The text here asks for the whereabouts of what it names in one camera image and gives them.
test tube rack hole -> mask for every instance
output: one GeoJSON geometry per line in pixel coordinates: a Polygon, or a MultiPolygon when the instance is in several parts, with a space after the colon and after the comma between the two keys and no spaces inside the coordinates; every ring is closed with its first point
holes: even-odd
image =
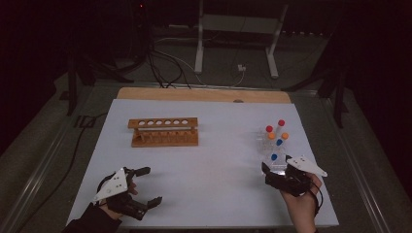
{"type": "Polygon", "coordinates": [[[197,117],[136,118],[127,125],[133,128],[133,148],[198,146],[197,117]]]}

dark background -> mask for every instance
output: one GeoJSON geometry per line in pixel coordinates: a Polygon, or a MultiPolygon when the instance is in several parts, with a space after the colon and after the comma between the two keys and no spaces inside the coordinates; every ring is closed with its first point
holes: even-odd
{"type": "MultiPolygon", "coordinates": [[[[244,9],[250,9],[254,1],[244,1],[242,8],[237,10],[231,1],[207,2],[205,11],[211,13],[221,11],[222,2],[231,6],[237,15],[253,12],[244,9]]],[[[136,10],[138,6],[130,1],[119,1],[116,7],[113,1],[2,1],[1,153],[54,95],[53,80],[67,72],[67,51],[73,41],[82,50],[99,57],[110,58],[115,51],[120,51],[116,55],[125,54],[122,48],[101,50],[115,47],[119,42],[110,37],[101,39],[101,33],[113,32],[116,28],[113,25],[118,25],[116,34],[121,36],[116,38],[129,38],[130,35],[121,31],[122,25],[129,26],[130,20],[125,14],[128,7],[136,10]],[[110,17],[102,17],[98,14],[101,12],[110,17]],[[112,27],[102,21],[110,21],[112,27]]],[[[147,23],[151,25],[194,26],[197,23],[195,1],[157,0],[148,2],[145,7],[147,23]]],[[[406,1],[362,1],[356,4],[305,1],[290,5],[283,29],[287,35],[303,32],[330,37],[315,72],[334,65],[336,59],[349,64],[346,86],[354,91],[395,172],[412,197],[409,185],[412,177],[409,169],[412,160],[409,94],[412,8],[406,1]]],[[[137,35],[136,40],[142,40],[142,35],[137,35]]],[[[135,49],[132,54],[139,52],[142,48],[135,49]]]]}

